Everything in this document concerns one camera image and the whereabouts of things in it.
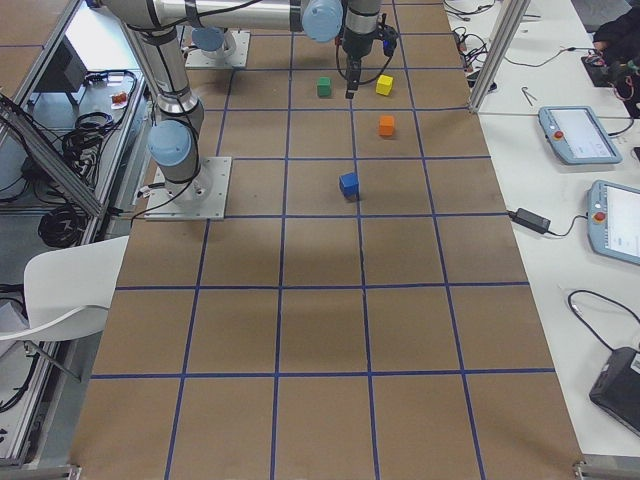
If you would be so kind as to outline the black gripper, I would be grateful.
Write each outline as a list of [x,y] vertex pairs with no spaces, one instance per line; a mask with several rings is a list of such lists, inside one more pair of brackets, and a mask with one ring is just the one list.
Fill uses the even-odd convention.
[[348,9],[344,23],[342,47],[347,54],[346,99],[353,99],[359,89],[361,59],[370,54],[376,37],[376,13]]

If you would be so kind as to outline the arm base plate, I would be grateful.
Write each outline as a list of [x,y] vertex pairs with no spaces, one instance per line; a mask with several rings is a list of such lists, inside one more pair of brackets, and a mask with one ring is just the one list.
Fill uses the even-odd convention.
[[189,48],[185,66],[188,70],[239,70],[245,69],[248,60],[250,32],[227,30],[222,36],[219,49],[209,51]]
[[153,221],[223,220],[231,176],[231,157],[200,159],[200,173],[184,193],[169,183],[153,189],[143,217]]

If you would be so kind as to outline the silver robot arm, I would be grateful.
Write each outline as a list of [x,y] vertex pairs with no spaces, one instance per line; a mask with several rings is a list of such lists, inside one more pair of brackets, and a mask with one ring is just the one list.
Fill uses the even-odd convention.
[[386,37],[386,16],[378,1],[246,1],[229,7],[216,1],[187,6],[185,12],[191,23],[189,68],[244,68],[252,28],[304,33],[345,52],[346,66],[337,70],[346,81],[345,97],[351,99],[365,83],[362,60],[373,43],[382,42],[385,55],[394,55],[395,40]]
[[156,86],[159,108],[148,148],[164,176],[167,196],[180,206],[211,195],[212,176],[198,152],[204,106],[193,92],[177,28],[190,26],[198,47],[224,49],[230,28],[287,30],[324,43],[352,33],[348,1],[107,1],[106,7],[139,42],[136,58]]

